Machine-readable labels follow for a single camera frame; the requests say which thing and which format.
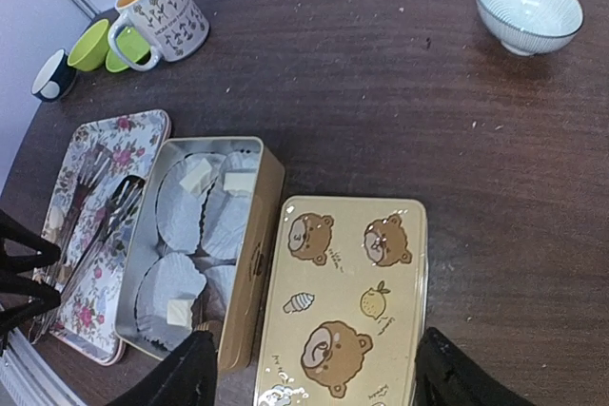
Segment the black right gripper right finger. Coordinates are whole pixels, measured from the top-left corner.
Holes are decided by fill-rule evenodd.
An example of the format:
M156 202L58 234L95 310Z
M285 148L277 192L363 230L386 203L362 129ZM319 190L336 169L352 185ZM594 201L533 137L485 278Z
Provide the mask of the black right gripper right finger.
M427 328L415 358L415 405L533 406L489 376L435 327Z

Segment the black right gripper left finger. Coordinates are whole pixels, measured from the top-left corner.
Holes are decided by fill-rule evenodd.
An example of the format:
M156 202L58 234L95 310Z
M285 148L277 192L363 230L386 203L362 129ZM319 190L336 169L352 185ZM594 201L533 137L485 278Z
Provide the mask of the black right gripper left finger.
M212 406L216 387L217 353L212 334L208 330L197 330L109 405Z

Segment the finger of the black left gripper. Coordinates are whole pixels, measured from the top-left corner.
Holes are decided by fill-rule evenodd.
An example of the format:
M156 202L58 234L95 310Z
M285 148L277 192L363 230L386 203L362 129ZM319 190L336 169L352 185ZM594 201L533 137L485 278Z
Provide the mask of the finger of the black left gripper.
M32 301L1 311L1 353L7 348L10 331L27 320L55 309L61 303L60 293L52 286L24 277L2 277L1 293L32 298Z
M26 255L11 255L6 247L13 242L27 248ZM5 211L1 211L1 277L50 266L59 261L61 249L27 229Z

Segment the white chocolate cube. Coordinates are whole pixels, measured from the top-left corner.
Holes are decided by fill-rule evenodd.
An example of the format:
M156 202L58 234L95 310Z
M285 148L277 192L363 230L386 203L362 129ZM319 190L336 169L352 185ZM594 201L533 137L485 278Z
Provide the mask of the white chocolate cube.
M208 159L202 159L180 181L180 186L189 194L199 197L214 181L214 167Z
M236 197L243 197L253 193L257 173L250 170L229 171L224 176L223 190Z
M191 329L193 299L171 299L167 302L167 324Z

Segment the beige bear tin box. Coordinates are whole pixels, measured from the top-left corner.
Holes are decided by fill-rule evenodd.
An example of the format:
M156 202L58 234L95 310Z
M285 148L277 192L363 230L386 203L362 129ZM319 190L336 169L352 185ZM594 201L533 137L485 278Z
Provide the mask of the beige bear tin box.
M180 181L202 159L214 181L195 197ZM223 190L229 171L257 173L252 194ZM216 338L222 373L251 359L285 170L256 137L165 141L153 162L118 300L119 339L165 358L200 324ZM167 302L193 299L192 328L167 324Z

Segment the beige bear tin lid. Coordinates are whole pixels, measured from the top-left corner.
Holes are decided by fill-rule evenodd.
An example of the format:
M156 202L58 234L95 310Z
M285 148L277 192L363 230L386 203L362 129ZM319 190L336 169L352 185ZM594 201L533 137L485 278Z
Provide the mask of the beige bear tin lid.
M427 279L420 202L289 198L270 271L254 403L412 404Z

